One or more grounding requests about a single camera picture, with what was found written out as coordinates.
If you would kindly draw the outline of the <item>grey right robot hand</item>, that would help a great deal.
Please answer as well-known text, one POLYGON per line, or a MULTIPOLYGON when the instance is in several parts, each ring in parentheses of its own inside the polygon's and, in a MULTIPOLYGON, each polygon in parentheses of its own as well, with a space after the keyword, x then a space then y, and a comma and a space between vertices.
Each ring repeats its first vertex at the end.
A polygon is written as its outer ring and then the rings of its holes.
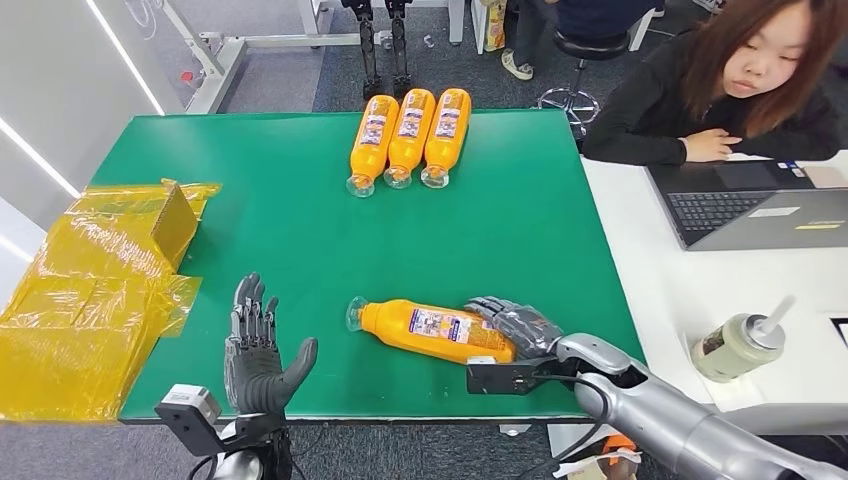
POLYGON ((516 356, 531 359, 552 355, 563 330, 534 307, 510 300, 482 296, 469 299, 468 312, 480 315, 514 346, 516 356))

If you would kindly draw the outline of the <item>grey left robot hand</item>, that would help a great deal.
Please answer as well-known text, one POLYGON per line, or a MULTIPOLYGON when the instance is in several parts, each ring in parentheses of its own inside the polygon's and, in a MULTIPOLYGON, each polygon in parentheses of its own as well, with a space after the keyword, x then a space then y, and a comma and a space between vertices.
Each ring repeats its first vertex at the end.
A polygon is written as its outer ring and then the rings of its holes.
POLYGON ((285 366, 276 338, 278 298, 265 303, 264 291, 256 272, 244 276, 234 291, 224 384, 228 402, 238 413, 283 415, 316 363, 318 340, 305 338, 285 366))

